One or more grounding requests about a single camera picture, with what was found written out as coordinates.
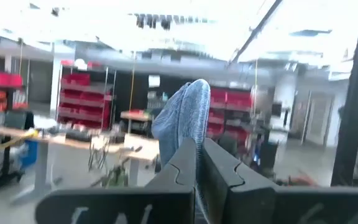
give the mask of door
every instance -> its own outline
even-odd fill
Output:
[[[291,131],[288,137],[302,139],[308,115],[309,91],[298,91],[292,107]]]
[[[309,142],[325,145],[333,98],[332,95],[327,93],[311,93],[310,113],[306,131],[306,140]]]
[[[29,102],[50,103],[52,62],[30,61]]]

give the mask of black wall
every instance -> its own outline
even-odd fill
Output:
[[[64,69],[63,74],[70,73],[70,69]],[[105,82],[105,73],[100,72],[80,72],[90,73],[92,82]],[[160,86],[157,88],[149,88],[149,75],[160,75]],[[194,80],[181,77],[173,77],[170,75],[158,74],[158,73],[139,73],[135,72],[134,75],[134,90],[132,93],[132,109],[144,110],[147,107],[147,92],[157,91],[158,95],[162,95],[165,92],[168,97],[171,97],[187,82],[193,82]],[[108,83],[114,83],[114,71],[108,74]],[[131,100],[131,85],[132,85],[132,72],[117,71],[116,73],[116,120],[120,120],[120,114],[122,111],[129,110],[129,103]]]

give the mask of yellow cable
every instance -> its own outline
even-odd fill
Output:
[[[23,40],[20,44],[20,61],[19,61],[19,75],[22,75],[22,55],[23,55]]]
[[[134,52],[134,67],[132,68],[131,99],[129,100],[129,110],[132,109],[132,94],[134,92],[135,65],[136,65],[136,52]]]
[[[255,63],[255,92],[254,92],[254,116],[256,116],[256,94],[258,91],[258,87],[257,87],[257,78],[258,77],[258,58],[256,59],[256,63]]]
[[[36,136],[38,136],[38,131],[36,131],[34,129],[28,130],[23,136],[21,136],[19,138],[11,139],[8,142],[0,144],[0,150],[5,149],[9,146],[13,146],[20,141],[23,141],[23,140],[26,140],[26,139],[29,139],[32,137],[36,137]]]

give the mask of table leg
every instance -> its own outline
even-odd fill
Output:
[[[129,180],[128,185],[130,187],[136,187],[137,186],[137,177],[139,173],[139,160],[137,159],[131,159],[129,164]]]
[[[30,200],[45,196],[52,189],[52,185],[47,183],[48,171],[48,143],[39,142],[37,149],[37,161],[35,162],[35,182],[12,199],[13,205],[26,203]],[[56,178],[54,184],[59,184],[62,178]]]
[[[131,133],[132,120],[128,119],[128,134]]]

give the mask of table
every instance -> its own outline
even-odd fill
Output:
[[[148,122],[152,120],[151,115],[133,112],[133,111],[123,111],[121,112],[121,118],[128,119],[128,133],[131,133],[132,120]]]
[[[11,129],[11,128],[0,128],[0,134],[4,136],[11,136],[14,138],[22,137],[26,134],[26,131],[20,129]],[[75,149],[84,149],[89,150],[89,142],[81,142],[72,139],[66,139],[64,135],[52,136],[52,137],[32,137],[28,140],[38,142],[38,153],[37,161],[35,163],[35,182],[34,185],[30,186],[28,189],[25,189],[23,192],[19,193],[14,197],[12,203],[20,204],[27,202],[33,198],[39,198],[45,196],[48,192],[51,191],[52,186],[47,182],[47,165],[48,165],[48,145],[59,144],[62,146],[73,147]],[[121,147],[139,147],[142,146],[142,150],[139,152],[120,152]],[[136,186],[138,171],[139,171],[139,162],[140,161],[153,161],[159,154],[158,140],[155,139],[146,139],[134,134],[126,134],[125,141],[123,144],[111,144],[109,146],[109,153],[122,153],[122,157],[130,158],[130,167],[129,167],[129,185]],[[62,179],[51,180],[54,182],[59,182]]]

